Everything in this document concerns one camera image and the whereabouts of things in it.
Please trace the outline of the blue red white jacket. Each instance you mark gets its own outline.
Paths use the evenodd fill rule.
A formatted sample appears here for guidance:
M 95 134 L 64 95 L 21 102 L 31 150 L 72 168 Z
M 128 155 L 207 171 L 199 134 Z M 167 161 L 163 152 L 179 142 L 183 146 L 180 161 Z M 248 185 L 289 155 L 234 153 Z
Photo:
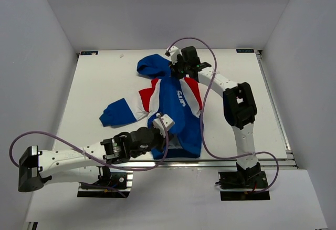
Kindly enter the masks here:
M 109 104 L 99 119 L 104 127 L 115 127 L 146 118 L 151 127 L 157 113 L 166 114 L 175 122 L 169 130 L 173 140 L 167 157 L 196 159 L 202 149 L 198 82 L 190 77 L 173 77 L 169 63 L 158 54 L 139 60 L 137 72 L 151 79 L 150 87 Z

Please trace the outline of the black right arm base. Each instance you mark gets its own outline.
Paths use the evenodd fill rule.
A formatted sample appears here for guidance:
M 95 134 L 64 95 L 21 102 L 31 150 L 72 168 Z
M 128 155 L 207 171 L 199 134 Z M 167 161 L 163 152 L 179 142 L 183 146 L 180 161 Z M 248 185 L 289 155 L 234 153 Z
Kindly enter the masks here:
M 243 169 L 236 165 L 236 171 L 219 172 L 215 186 L 220 189 L 222 201 L 269 201 L 268 181 L 260 163 Z

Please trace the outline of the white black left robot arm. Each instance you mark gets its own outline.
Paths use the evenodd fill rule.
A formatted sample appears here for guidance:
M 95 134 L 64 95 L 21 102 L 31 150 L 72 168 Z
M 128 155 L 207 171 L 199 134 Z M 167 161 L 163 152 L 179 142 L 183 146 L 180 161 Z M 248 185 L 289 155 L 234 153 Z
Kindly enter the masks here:
M 129 162 L 147 152 L 157 149 L 167 154 L 167 143 L 173 135 L 169 127 L 140 127 L 136 131 L 121 132 L 113 138 L 84 148 L 54 136 L 53 138 L 70 147 L 69 150 L 40 151 L 30 146 L 20 157 L 18 191 L 32 192 L 42 188 L 48 181 L 56 179 L 56 175 L 71 170 L 79 171 L 89 166 L 104 166 L 117 169 L 118 164 Z

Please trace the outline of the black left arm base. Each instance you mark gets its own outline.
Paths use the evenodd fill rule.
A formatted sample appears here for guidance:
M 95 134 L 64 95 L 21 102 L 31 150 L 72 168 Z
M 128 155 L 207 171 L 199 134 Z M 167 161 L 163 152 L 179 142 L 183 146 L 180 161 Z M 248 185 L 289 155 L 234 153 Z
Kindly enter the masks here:
M 133 172 L 99 167 L 98 180 L 92 184 L 79 184 L 77 197 L 127 198 L 130 194 Z

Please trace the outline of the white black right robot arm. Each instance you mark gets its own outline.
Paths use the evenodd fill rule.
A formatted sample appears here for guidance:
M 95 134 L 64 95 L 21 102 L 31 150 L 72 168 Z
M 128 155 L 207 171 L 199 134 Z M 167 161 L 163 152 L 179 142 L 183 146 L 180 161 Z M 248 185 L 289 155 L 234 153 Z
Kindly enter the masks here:
M 206 94 L 212 89 L 222 97 L 224 117 L 235 136 L 237 168 L 242 170 L 237 174 L 237 181 L 243 187 L 250 187 L 256 181 L 253 170 L 260 169 L 253 135 L 257 107 L 250 84 L 236 83 L 221 75 L 217 71 L 217 60 L 214 65 L 201 62 L 193 46 L 183 49 L 171 46 L 165 55 L 171 59 L 173 76 L 189 76 L 208 87 Z

